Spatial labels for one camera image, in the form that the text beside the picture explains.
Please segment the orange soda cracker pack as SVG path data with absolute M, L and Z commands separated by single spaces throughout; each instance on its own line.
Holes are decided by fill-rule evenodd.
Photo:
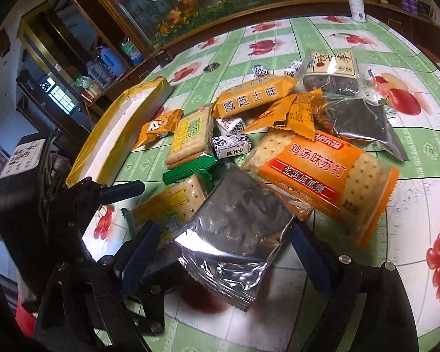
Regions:
M 370 243 L 399 171 L 342 139 L 269 130 L 241 166 L 322 212 L 356 247 Z

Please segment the silver foil snack pack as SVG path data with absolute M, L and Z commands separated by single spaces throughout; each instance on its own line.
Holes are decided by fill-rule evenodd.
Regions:
M 273 189 L 232 165 L 175 237 L 179 262 L 245 312 L 295 217 Z

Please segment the dark green snack pack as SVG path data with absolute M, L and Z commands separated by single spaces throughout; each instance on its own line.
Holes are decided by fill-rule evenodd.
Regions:
M 167 170 L 163 174 L 162 180 L 165 185 L 174 184 L 180 180 L 187 179 L 198 172 L 206 172 L 208 169 L 216 166 L 218 161 L 219 160 L 216 157 L 206 154 L 196 157 L 194 160 L 190 160 Z

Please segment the round metal table inlay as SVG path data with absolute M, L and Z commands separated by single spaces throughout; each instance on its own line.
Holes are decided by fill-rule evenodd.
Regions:
M 203 71 L 204 73 L 209 73 L 217 70 L 220 67 L 220 64 L 218 62 L 211 63 L 204 67 Z

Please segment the yellow cheese biscuit pack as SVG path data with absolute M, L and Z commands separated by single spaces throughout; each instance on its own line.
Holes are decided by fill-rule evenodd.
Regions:
M 266 103 L 273 103 L 292 92 L 299 80 L 288 75 L 265 75 L 224 90 L 211 114 L 226 119 Z

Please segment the blue thermos jug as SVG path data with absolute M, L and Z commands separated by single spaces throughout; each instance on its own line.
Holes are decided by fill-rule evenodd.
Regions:
M 116 75 L 116 78 L 121 77 L 127 72 L 127 67 L 111 48 L 102 46 L 99 49 L 99 57 L 109 70 Z

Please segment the blue white nougat candy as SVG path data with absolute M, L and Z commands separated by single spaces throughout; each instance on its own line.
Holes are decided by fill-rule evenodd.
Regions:
M 225 159 L 247 154 L 252 148 L 252 143 L 243 134 L 230 134 L 213 137 L 212 146 L 215 156 Z

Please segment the small orange snack sachet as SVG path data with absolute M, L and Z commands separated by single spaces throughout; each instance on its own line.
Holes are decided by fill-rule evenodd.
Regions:
M 174 133 L 181 118 L 183 117 L 182 109 L 175 109 L 161 113 L 155 119 L 142 125 L 139 136 L 133 146 L 133 150 L 142 146 L 153 143 L 154 141 L 164 138 L 169 133 Z

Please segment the green plastic bag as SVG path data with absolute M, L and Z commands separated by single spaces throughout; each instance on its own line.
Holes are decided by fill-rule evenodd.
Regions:
M 144 60 L 144 55 L 139 51 L 139 49 L 131 42 L 129 38 L 121 43 L 121 48 L 124 53 L 131 59 L 134 66 L 140 64 Z

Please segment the small black jar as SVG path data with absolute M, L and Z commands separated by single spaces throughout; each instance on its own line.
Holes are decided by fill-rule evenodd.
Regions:
M 155 61 L 161 68 L 163 68 L 173 61 L 173 57 L 166 49 L 160 48 L 155 53 Z

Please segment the clear dark cake pack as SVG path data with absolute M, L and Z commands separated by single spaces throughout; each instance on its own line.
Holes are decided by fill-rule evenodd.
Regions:
M 310 51 L 303 66 L 301 82 L 308 92 L 321 89 L 324 93 L 350 97 L 358 93 L 358 65 L 350 50 L 336 54 Z

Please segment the yellow gold tray box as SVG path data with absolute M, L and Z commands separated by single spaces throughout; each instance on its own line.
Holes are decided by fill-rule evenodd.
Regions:
M 67 187 L 86 177 L 101 185 L 112 185 L 142 125 L 155 116 L 173 91 L 163 76 L 125 90 L 90 132 L 67 176 Z

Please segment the grey thermos jug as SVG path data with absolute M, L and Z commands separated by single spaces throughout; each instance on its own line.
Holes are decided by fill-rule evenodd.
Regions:
M 86 63 L 89 77 L 104 87 L 110 81 L 110 75 L 99 60 L 90 60 Z

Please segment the green yellow cracker pack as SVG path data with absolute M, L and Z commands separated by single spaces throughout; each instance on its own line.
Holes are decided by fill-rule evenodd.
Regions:
M 210 111 L 211 106 L 201 106 L 180 120 L 167 154 L 167 169 L 213 154 L 214 120 Z

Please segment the orange pastry sachet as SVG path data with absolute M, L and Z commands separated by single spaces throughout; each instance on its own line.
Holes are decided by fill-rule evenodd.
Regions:
M 323 92 L 321 89 L 297 94 L 288 110 L 285 130 L 292 131 L 301 137 L 314 141 L 314 112 L 322 97 Z
M 250 122 L 242 132 L 249 133 L 261 128 L 285 124 L 288 111 L 296 97 L 297 94 L 290 94 L 277 100 L 264 113 Z

